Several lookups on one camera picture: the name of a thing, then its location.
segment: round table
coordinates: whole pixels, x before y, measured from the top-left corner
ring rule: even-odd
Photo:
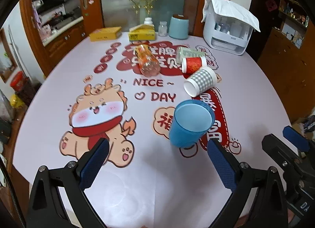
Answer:
[[[161,73],[156,77],[140,74],[134,55],[140,42],[130,43],[127,33],[117,40],[86,38],[77,45],[31,103],[13,164],[32,183],[41,165],[64,167],[105,133],[111,152],[85,193],[107,226],[208,227],[231,191],[224,188],[207,155],[207,140],[217,138],[238,161],[267,169],[276,164],[262,150],[265,135],[273,133],[294,149],[282,136],[283,128],[290,125],[288,116],[247,53],[237,56],[214,50],[203,38],[193,36],[187,40],[157,36],[143,43],[159,59]],[[174,108],[190,99],[175,61],[179,46],[205,52],[220,81],[197,97],[211,105],[216,122],[190,149],[178,149],[168,140]],[[66,209],[71,209],[63,190],[61,195]]]

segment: gray checkered paper cup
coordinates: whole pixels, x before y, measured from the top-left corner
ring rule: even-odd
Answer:
[[[208,66],[201,67],[184,82],[184,89],[191,97],[196,97],[215,87],[217,77],[215,72]]]

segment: cartoon tail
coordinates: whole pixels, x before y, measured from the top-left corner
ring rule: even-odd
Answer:
[[[126,137],[127,135],[133,135],[136,129],[136,121],[133,117],[130,120],[126,120],[122,125],[122,134]]]

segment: heart drawing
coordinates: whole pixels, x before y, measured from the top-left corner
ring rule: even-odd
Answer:
[[[135,93],[134,97],[137,100],[142,100],[145,97],[145,93],[143,91],[140,93]]]

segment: black cable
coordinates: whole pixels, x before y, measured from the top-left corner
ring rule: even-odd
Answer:
[[[7,172],[7,169],[5,168],[5,165],[4,165],[3,161],[2,161],[2,158],[0,158],[0,168],[1,168],[1,171],[2,171],[2,173],[4,175],[5,180],[7,181],[7,185],[9,186],[10,193],[12,195],[12,200],[13,200],[16,212],[18,213],[18,216],[19,216],[19,219],[21,221],[21,224],[22,224],[23,228],[26,228],[25,218],[23,216],[21,207],[19,205],[18,198],[16,196],[16,193],[15,193],[15,190],[14,190],[14,187],[13,187],[13,184],[12,184],[12,181],[10,179],[10,176],[9,176],[8,172]]]

